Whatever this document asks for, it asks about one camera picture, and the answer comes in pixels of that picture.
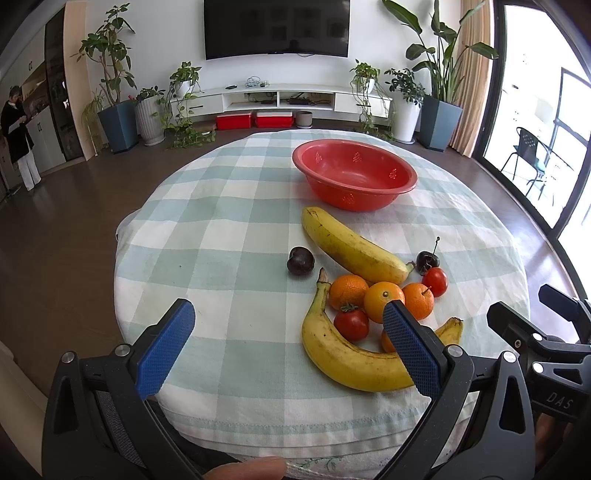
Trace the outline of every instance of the woman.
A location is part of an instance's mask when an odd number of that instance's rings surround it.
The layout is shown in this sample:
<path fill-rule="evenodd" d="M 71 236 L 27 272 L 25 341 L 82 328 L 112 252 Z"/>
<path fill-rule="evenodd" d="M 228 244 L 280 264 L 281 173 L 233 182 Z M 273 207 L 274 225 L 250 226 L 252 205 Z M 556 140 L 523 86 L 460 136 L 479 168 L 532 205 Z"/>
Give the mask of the woman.
<path fill-rule="evenodd" d="M 27 116 L 22 102 L 19 102 L 20 94 L 20 87 L 14 86 L 10 89 L 8 101 L 0 116 L 0 127 L 8 142 L 12 163 L 18 163 L 22 181 L 30 192 L 41 181 L 41 177 L 33 157 L 33 140 L 25 125 Z"/>

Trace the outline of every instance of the curtain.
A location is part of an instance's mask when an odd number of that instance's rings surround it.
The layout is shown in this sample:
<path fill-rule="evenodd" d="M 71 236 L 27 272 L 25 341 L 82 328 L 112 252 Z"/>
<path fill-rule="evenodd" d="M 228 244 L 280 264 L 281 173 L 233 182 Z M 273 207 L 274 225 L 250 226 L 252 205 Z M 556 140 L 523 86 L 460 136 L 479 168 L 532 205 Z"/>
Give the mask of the curtain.
<path fill-rule="evenodd" d="M 478 5 L 479 0 L 462 0 L 461 14 Z M 492 0 L 475 15 L 470 17 L 460 32 L 459 44 L 472 45 L 477 42 L 493 44 Z M 459 87 L 456 104 L 464 109 L 460 123 L 452 137 L 450 146 L 462 155 L 471 157 L 482 124 L 488 88 L 491 81 L 493 60 L 484 58 L 472 50 L 463 55 L 459 77 L 465 77 Z"/>

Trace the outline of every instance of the brown floor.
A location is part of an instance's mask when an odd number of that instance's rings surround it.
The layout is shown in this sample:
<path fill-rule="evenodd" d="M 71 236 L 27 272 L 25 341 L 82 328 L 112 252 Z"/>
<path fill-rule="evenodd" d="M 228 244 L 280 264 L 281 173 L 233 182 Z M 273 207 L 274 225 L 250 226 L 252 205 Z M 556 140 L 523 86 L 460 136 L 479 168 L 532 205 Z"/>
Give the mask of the brown floor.
<path fill-rule="evenodd" d="M 333 129 L 354 125 L 314 123 L 316 128 Z M 103 355 L 121 341 L 113 309 L 119 222 L 140 208 L 171 173 L 254 131 L 261 130 L 218 132 L 216 142 L 203 148 L 139 145 L 127 153 L 103 153 L 47 176 L 33 197 L 21 189 L 0 205 L 0 340 L 44 393 L 63 352 Z M 574 292 L 531 219 L 474 160 L 453 150 L 428 151 L 418 144 L 408 149 L 451 172 L 491 207 L 517 240 L 528 276 L 533 321 L 547 333 L 575 339 L 570 324 L 537 300 L 544 283 Z"/>

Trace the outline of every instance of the television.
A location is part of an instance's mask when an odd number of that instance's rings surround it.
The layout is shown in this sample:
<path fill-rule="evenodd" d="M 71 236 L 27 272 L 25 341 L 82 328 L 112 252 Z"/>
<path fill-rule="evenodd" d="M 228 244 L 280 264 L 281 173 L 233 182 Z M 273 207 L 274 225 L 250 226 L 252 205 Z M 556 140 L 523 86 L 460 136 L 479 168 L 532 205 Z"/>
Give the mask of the television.
<path fill-rule="evenodd" d="M 346 57 L 349 0 L 204 0 L 205 58 L 254 54 Z"/>

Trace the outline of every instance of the sliding glass door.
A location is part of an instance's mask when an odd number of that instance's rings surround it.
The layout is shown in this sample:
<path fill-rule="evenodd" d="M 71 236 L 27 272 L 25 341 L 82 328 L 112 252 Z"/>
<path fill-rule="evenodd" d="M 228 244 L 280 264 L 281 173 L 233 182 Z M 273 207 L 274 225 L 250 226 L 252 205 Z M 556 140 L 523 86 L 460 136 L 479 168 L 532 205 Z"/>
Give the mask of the sliding glass door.
<path fill-rule="evenodd" d="M 529 0 L 495 1 L 495 44 L 475 157 L 539 224 L 579 295 L 591 293 L 577 254 L 591 233 L 589 77 L 568 37 Z"/>

